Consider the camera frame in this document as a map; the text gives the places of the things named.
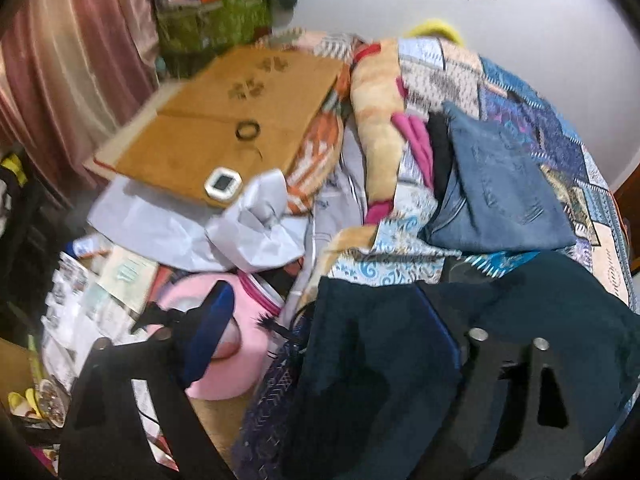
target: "striped curtain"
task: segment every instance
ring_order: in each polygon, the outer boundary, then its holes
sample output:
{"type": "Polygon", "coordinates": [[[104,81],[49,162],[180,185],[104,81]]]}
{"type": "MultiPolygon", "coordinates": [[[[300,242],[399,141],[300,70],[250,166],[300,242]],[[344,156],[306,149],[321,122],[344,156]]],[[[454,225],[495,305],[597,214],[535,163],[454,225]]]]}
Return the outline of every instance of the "striped curtain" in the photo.
{"type": "Polygon", "coordinates": [[[26,0],[0,40],[0,146],[16,140],[62,197],[157,87],[148,0],[26,0]]]}

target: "flattened cardboard box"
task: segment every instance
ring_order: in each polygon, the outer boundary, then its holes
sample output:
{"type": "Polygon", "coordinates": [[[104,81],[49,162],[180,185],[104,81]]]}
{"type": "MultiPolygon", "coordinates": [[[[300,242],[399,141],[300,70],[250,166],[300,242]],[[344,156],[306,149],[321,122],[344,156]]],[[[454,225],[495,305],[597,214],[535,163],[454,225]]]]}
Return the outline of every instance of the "flattened cardboard box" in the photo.
{"type": "Polygon", "coordinates": [[[211,172],[230,168],[244,184],[274,168],[286,174],[342,67],[340,60],[301,52],[236,48],[161,107],[115,169],[186,198],[226,207],[230,202],[212,200],[204,191],[211,172]],[[258,123],[260,134],[239,140],[241,121],[258,123]]]}

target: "black ring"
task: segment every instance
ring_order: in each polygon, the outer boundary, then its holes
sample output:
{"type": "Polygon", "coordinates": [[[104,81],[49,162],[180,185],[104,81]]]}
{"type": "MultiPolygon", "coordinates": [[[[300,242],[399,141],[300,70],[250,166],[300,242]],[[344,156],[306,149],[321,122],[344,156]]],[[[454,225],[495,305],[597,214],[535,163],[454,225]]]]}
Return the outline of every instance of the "black ring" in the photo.
{"type": "Polygon", "coordinates": [[[260,135],[260,124],[256,121],[240,121],[238,123],[238,127],[236,128],[236,137],[239,140],[254,140],[258,135],[260,135]],[[249,135],[243,135],[240,130],[247,126],[252,126],[254,130],[249,135]]]}

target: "jeans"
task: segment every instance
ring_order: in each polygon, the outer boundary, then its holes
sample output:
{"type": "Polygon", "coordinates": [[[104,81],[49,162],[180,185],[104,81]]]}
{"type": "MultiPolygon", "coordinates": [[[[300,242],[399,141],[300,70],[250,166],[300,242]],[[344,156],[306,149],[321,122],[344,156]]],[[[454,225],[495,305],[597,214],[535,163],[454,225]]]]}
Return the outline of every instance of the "jeans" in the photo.
{"type": "Polygon", "coordinates": [[[476,254],[574,245],[561,204],[516,137],[451,102],[444,111],[455,163],[442,208],[425,229],[428,242],[476,254]]]}

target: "wall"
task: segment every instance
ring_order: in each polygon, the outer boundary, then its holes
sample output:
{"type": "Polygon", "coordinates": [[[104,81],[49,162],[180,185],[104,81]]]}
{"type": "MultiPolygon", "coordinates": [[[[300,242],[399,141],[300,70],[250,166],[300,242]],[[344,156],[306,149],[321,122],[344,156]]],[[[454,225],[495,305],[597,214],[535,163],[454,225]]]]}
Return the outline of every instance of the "wall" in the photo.
{"type": "Polygon", "coordinates": [[[428,18],[545,95],[612,188],[640,162],[640,48],[609,0],[300,0],[288,25],[380,38],[428,18]]]}

